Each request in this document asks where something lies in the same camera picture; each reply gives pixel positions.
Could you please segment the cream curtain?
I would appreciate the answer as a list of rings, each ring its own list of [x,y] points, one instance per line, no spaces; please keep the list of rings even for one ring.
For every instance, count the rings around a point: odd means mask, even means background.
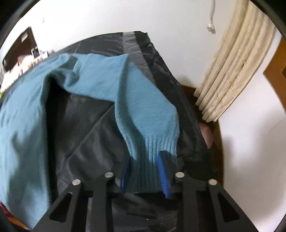
[[[236,1],[213,61],[194,92],[205,122],[217,121],[245,89],[275,33],[272,21],[251,1]]]

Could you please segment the dark wooden headboard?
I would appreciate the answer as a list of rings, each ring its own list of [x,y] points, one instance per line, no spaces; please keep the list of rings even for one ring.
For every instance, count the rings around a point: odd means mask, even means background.
[[[40,56],[37,43],[35,41],[31,27],[26,28],[15,40],[7,54],[5,55],[2,65],[5,72],[11,70],[18,62],[18,57],[32,55],[32,57]]]

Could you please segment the pink white bedding pile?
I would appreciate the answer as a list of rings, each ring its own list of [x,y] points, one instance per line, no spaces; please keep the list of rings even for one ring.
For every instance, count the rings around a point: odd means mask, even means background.
[[[18,57],[16,65],[4,74],[3,83],[1,84],[1,92],[10,87],[21,75],[27,70],[35,66],[48,57],[48,53],[44,53],[36,58],[32,55],[21,55]]]

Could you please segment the wooden door frame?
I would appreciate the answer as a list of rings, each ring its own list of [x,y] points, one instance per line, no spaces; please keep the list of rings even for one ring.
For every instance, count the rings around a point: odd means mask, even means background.
[[[285,39],[281,39],[277,50],[263,74],[269,80],[285,109],[286,78],[285,78]]]

